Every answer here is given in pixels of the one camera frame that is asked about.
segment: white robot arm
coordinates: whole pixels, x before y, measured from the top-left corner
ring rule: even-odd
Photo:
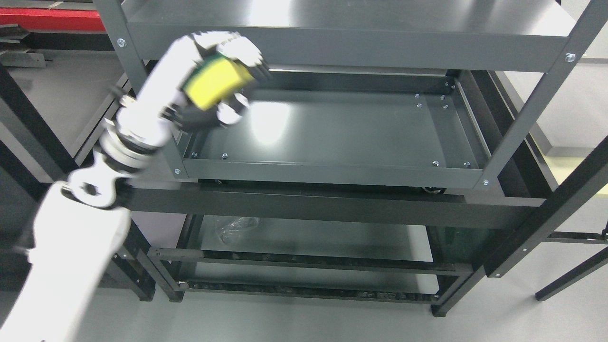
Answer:
[[[260,51],[238,33],[177,39],[137,100],[124,101],[128,105],[116,121],[106,122],[93,165],[51,185],[41,202],[28,256],[32,268],[0,329],[0,342],[72,341],[130,226],[130,211],[116,205],[116,181],[146,167],[174,124],[186,129],[237,123],[249,106],[249,86],[267,76]]]

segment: yellow sponge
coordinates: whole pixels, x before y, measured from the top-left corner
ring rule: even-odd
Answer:
[[[218,54],[196,68],[182,89],[199,109],[207,110],[253,79],[245,66]]]

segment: red panel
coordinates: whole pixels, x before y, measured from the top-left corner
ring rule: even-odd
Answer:
[[[0,8],[0,24],[27,30],[105,31],[96,11]]]

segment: screw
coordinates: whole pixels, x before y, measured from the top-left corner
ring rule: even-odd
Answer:
[[[569,52],[566,54],[566,62],[572,63],[575,60],[576,60],[576,54],[573,54],[572,52]]]

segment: plastic bag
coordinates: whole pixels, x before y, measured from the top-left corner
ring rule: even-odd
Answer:
[[[223,244],[234,245],[244,232],[254,229],[259,224],[259,217],[218,216],[213,230]]]

